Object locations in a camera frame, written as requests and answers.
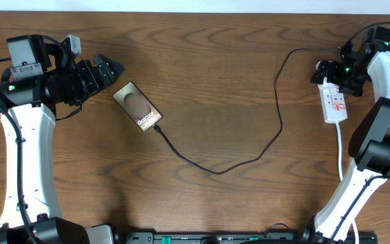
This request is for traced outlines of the galaxy smartphone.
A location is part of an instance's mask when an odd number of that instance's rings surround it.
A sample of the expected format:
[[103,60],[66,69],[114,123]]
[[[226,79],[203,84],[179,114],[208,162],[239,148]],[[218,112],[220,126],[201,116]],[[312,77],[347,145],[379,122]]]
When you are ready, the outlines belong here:
[[148,131],[163,118],[163,114],[132,81],[120,88],[112,97],[143,132]]

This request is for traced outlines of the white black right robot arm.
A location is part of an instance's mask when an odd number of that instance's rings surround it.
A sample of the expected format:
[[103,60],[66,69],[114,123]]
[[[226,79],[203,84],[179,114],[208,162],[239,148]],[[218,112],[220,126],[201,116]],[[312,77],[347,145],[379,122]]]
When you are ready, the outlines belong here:
[[316,64],[311,82],[318,85],[325,121],[342,111],[343,94],[360,97],[370,81],[374,106],[354,131],[348,148],[349,166],[333,196],[304,230],[303,239],[313,243],[344,243],[349,228],[378,187],[390,180],[390,28],[378,22],[360,30],[362,44],[355,49],[349,39],[339,50],[340,61]]

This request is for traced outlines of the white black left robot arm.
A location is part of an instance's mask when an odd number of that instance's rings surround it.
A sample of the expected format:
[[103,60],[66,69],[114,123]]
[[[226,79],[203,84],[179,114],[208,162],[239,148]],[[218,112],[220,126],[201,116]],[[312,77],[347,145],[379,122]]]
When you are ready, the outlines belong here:
[[114,84],[124,66],[101,54],[81,59],[74,35],[7,40],[12,65],[1,76],[0,115],[7,153],[7,188],[0,243],[118,243],[111,224],[85,228],[65,220],[56,196],[53,133],[56,106],[83,103]]

